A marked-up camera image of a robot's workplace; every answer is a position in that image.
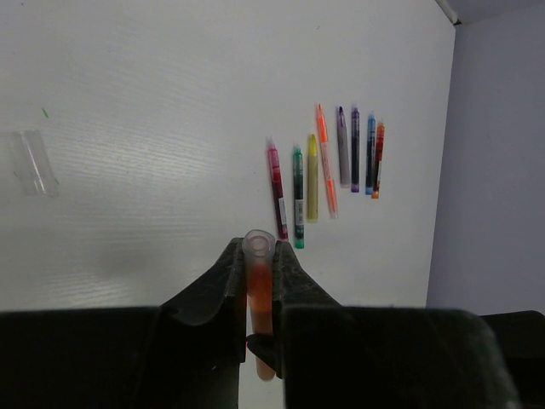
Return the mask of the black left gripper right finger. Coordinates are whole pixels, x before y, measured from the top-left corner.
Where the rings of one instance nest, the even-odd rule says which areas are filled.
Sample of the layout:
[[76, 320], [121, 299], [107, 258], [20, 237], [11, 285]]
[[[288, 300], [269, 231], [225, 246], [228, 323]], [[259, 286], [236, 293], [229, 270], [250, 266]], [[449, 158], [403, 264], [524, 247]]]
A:
[[320, 408], [326, 388], [323, 358], [335, 339], [329, 313], [340, 304], [301, 266], [291, 244], [279, 241], [272, 260], [273, 359], [287, 408]]

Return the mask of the blue pen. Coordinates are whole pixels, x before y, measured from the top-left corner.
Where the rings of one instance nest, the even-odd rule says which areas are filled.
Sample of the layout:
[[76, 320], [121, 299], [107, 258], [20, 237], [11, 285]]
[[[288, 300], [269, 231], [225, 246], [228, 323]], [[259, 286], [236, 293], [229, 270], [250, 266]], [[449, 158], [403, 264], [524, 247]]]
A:
[[375, 163], [375, 144], [376, 144], [376, 119], [373, 112], [370, 113], [367, 120], [367, 142], [366, 142], [366, 177], [365, 194], [371, 195], [374, 188], [374, 163]]

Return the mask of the dark red pen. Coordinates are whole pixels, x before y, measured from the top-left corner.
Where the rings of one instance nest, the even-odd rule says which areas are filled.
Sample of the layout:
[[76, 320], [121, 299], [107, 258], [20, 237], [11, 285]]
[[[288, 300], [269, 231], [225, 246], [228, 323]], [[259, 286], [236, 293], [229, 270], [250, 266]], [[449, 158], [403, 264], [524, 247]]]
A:
[[289, 240], [286, 208], [284, 201], [284, 189], [278, 149], [271, 136], [267, 138], [267, 161], [269, 166], [270, 181], [272, 185], [272, 197], [275, 209], [278, 238], [283, 241]]

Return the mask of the yellow highlighter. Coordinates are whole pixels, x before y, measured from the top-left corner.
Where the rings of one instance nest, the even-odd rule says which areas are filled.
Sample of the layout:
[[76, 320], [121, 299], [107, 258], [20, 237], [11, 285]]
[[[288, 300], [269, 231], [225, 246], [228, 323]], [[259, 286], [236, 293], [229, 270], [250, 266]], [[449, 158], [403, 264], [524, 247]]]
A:
[[318, 221], [318, 143], [315, 134], [309, 137], [307, 150], [307, 220]]

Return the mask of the green pen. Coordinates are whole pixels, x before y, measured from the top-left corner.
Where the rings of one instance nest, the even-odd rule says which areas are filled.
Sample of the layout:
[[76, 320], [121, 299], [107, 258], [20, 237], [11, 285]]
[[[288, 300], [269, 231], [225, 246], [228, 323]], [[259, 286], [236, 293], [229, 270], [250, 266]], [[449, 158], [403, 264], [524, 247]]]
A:
[[294, 199], [294, 240], [295, 248], [303, 249], [304, 241], [304, 188], [303, 188], [303, 157], [301, 148], [294, 146], [293, 164], [293, 199]]

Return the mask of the clear pen cap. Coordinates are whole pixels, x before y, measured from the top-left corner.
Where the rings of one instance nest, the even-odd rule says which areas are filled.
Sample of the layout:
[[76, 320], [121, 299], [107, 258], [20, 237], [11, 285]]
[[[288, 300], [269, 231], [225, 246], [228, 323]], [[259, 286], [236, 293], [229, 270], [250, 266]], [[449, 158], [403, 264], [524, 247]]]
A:
[[38, 130], [2, 132], [10, 166], [25, 196], [59, 196], [43, 138]]

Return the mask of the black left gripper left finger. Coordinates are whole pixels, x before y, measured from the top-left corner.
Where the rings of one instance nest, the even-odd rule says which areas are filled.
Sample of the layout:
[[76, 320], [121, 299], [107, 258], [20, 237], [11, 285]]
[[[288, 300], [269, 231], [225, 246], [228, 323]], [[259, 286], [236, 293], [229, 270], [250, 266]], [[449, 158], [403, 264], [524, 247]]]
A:
[[172, 408], [237, 408], [246, 359], [242, 240], [162, 308], [160, 387]]

